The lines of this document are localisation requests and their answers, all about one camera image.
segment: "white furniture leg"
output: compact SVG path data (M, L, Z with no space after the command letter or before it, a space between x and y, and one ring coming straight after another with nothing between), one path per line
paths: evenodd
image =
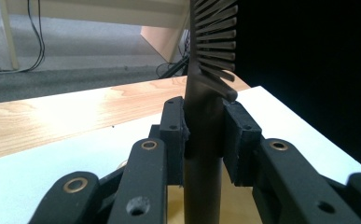
M0 17L2 18L2 24L7 41L8 53L11 60L11 65L13 69L17 70L20 68L20 65L18 63L17 53L15 51L15 46L14 46L14 40L12 38L6 0L0 0Z

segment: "black background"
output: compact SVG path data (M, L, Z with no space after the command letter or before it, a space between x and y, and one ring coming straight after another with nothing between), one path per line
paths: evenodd
M361 1L238 5L236 74L361 162Z

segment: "cable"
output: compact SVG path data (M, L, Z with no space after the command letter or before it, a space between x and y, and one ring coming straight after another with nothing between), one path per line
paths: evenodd
M185 35L183 35L183 43L184 43L184 52L181 51L180 44L177 46L177 49L178 49L178 51L179 51L179 53L181 55L181 60L180 61L185 60L189 56L189 30L187 30ZM168 72L172 68L172 66L174 66L176 64L177 63L162 63L162 64L158 65L157 68L156 68L157 77L161 78L162 75L164 75L166 72ZM163 65L167 65L167 70L160 75L159 69ZM184 63L182 74L185 74L184 69L186 69L187 66L188 66L188 63Z
M37 1L37 7L38 7L38 26L39 26L39 32L37 31L37 29L35 28L35 23L33 22L32 19L32 9L31 9L31 2L30 0L28 0L27 2L28 4L28 16L29 16L29 20L32 24L32 29L35 33L35 36L37 37L38 40L38 45L40 47L39 53L38 53L38 57L37 60L35 61L35 64L32 65L29 68L26 69L21 69L21 70L14 70L14 71L6 71L6 72L0 72L0 74L14 74L14 73L21 73L21 72L30 72L35 70L42 62L44 62L45 60L45 52L46 52L46 44L44 43L44 38L43 38L43 32L41 29L41 6L40 6L40 0Z

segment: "comb teeth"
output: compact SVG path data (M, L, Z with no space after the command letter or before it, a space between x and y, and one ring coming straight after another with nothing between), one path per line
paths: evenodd
M209 76L233 80L236 0L200 0L194 4L195 47L199 68Z

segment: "black comb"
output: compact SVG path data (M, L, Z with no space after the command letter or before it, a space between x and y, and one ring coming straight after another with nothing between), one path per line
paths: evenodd
M218 223L224 147L223 98L235 101L236 0L190 1L190 56L184 112L190 136L184 158L185 221Z
M236 91L220 78L234 80L234 75L223 70L235 71L236 0L191 0L190 7L188 78L234 101Z

